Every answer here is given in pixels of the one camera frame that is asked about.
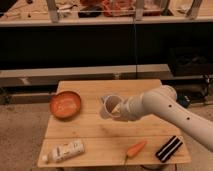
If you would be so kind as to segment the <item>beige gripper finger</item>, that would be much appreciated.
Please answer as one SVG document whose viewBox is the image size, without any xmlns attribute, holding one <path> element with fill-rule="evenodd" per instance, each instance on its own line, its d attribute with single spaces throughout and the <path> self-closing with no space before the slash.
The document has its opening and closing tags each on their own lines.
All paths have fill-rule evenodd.
<svg viewBox="0 0 213 171">
<path fill-rule="evenodd" d="M 111 114 L 112 114 L 113 116 L 117 116 L 117 115 L 120 114 L 120 105 L 119 105 L 119 104 L 117 104 L 117 105 L 112 109 Z"/>
</svg>

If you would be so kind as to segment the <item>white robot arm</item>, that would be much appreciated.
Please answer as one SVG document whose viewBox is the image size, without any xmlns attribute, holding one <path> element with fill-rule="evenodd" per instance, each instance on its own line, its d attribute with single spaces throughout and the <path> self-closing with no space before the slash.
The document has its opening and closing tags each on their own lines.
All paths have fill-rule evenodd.
<svg viewBox="0 0 213 171">
<path fill-rule="evenodd" d="M 148 114 L 177 126 L 201 145 L 213 152 L 213 122 L 198 116 L 176 102 L 177 93 L 168 85 L 131 96 L 112 109 L 117 119 L 136 121 Z"/>
</svg>

